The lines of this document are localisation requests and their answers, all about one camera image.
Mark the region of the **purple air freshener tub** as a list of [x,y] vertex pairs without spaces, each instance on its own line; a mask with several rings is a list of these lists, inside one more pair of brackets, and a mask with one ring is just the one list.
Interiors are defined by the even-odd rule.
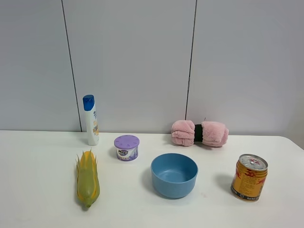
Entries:
[[116,157],[121,161],[132,161],[138,157],[140,140],[134,135],[121,135],[114,140]]

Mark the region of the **blue plastic bowl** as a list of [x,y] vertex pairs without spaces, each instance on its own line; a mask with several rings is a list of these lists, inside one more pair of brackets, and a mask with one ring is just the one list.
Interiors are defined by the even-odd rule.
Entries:
[[170,199],[187,196],[195,186],[199,171],[194,160],[178,153],[159,155],[151,162],[150,168],[153,187]]

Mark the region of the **pink rolled towel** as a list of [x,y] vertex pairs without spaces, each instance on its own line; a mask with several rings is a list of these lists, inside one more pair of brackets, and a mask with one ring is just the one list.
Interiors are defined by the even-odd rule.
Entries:
[[221,147],[228,140],[229,130],[220,122],[203,121],[194,124],[190,120],[178,120],[171,128],[174,144],[189,147],[200,142],[209,147]]

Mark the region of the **white blue-capped lotion bottle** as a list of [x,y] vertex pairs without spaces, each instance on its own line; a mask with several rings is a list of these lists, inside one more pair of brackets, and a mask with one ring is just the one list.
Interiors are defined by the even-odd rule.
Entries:
[[86,132],[88,144],[90,146],[98,145],[99,129],[95,107],[95,98],[93,95],[85,95],[83,97],[83,105],[85,111]]

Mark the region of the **yellow green toy corn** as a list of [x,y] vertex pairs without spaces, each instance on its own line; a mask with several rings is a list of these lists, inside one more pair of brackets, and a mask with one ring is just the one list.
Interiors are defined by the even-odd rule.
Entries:
[[98,199],[100,184],[97,172],[97,160],[92,149],[82,152],[76,161],[76,195],[78,200],[88,209]]

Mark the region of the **gold red drink can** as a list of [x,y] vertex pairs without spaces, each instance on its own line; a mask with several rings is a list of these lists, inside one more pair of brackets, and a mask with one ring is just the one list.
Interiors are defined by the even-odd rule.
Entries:
[[254,154],[240,155],[231,183],[235,197],[247,202],[256,202],[261,195],[268,171],[268,163]]

